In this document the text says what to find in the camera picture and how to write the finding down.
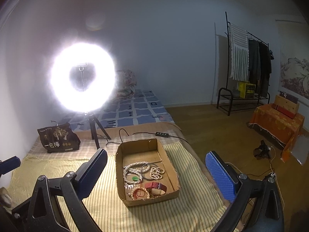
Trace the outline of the yellow striped cloth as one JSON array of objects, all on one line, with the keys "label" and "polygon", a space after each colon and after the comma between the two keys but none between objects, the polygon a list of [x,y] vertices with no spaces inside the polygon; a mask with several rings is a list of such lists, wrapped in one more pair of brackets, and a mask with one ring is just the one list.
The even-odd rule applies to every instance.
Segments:
[{"label": "yellow striped cloth", "polygon": [[[203,173],[196,159],[180,142],[164,146],[168,158],[179,176],[179,195],[175,199],[154,204],[128,207],[118,188],[116,157],[108,156],[85,207],[102,231],[211,231],[226,211],[215,186]],[[14,170],[8,187],[15,204],[28,199],[39,175],[62,177],[76,171],[87,159],[40,159],[28,154]]]}]

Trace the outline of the black snack bag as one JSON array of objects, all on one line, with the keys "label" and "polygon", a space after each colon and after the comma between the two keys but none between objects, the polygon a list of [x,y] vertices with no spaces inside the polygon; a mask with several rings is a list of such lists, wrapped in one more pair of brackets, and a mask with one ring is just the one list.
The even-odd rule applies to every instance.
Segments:
[{"label": "black snack bag", "polygon": [[42,146],[48,153],[79,150],[81,140],[69,123],[37,130]]}]

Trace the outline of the black tripod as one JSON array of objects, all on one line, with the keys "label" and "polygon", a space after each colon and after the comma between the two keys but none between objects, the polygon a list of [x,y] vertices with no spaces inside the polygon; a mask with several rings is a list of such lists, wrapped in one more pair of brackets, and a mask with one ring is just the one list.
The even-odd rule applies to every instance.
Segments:
[{"label": "black tripod", "polygon": [[99,129],[103,132],[104,139],[107,139],[107,141],[109,141],[111,140],[111,137],[109,136],[109,134],[107,133],[107,131],[105,130],[105,128],[100,123],[99,119],[95,116],[94,113],[85,113],[84,115],[90,124],[91,137],[92,137],[92,140],[95,141],[96,148],[103,149],[104,147],[100,145],[99,140],[98,140],[98,133],[97,133],[96,127],[99,127]]}]

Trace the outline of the cardboard tray box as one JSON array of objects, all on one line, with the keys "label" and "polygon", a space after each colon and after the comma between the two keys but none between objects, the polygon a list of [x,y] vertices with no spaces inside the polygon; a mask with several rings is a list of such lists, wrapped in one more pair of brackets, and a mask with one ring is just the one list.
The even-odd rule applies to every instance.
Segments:
[{"label": "cardboard tray box", "polygon": [[[134,207],[159,203],[179,197],[180,182],[177,171],[158,139],[127,141],[119,145],[116,156],[116,185],[125,206]],[[128,174],[136,174],[140,184],[160,182],[167,187],[164,195],[150,195],[149,200],[132,200],[125,188]]]}]

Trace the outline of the orange covered box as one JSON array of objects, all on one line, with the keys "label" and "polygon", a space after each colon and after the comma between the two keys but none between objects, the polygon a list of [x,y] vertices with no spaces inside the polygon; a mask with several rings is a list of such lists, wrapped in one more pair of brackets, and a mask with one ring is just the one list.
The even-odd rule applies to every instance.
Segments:
[{"label": "orange covered box", "polygon": [[297,138],[303,135],[305,117],[298,113],[299,103],[281,95],[272,104],[256,107],[249,126],[258,126],[283,146],[281,160],[289,160]]}]

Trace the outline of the yellow crate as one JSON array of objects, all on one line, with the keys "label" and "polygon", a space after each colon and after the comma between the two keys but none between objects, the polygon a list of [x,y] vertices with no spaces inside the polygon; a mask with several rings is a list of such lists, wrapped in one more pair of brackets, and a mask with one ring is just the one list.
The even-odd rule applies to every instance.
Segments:
[{"label": "yellow crate", "polygon": [[239,97],[243,99],[254,98],[256,85],[247,82],[238,82]]}]

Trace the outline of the blue patterned blanket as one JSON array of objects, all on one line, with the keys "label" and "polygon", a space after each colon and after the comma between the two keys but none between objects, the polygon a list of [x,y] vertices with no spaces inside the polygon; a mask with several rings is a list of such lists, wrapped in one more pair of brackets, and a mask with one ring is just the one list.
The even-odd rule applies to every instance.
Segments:
[{"label": "blue patterned blanket", "polygon": [[104,128],[170,122],[171,115],[151,90],[137,90],[133,97],[116,100],[95,111]]}]

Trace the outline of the floral pillow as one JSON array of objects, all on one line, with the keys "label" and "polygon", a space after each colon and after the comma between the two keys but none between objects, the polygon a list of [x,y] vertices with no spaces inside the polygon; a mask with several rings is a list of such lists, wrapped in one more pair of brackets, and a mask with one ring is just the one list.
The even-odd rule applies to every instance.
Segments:
[{"label": "floral pillow", "polygon": [[137,79],[131,70],[116,72],[116,96],[119,99],[131,98],[135,94]]}]

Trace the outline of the black clothes rack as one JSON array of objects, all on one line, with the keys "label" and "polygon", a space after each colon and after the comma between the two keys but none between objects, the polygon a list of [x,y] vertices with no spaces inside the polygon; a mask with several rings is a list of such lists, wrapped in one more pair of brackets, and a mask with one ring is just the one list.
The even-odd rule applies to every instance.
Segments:
[{"label": "black clothes rack", "polygon": [[269,44],[228,20],[227,78],[218,90],[216,108],[232,112],[254,109],[270,103],[269,81],[273,60]]}]

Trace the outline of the striped hanging cloth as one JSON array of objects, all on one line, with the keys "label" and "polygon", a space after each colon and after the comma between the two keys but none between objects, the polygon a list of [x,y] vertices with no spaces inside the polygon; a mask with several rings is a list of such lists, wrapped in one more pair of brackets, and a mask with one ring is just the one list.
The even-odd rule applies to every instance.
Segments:
[{"label": "striped hanging cloth", "polygon": [[235,81],[246,81],[249,72],[248,32],[230,23],[230,78]]}]

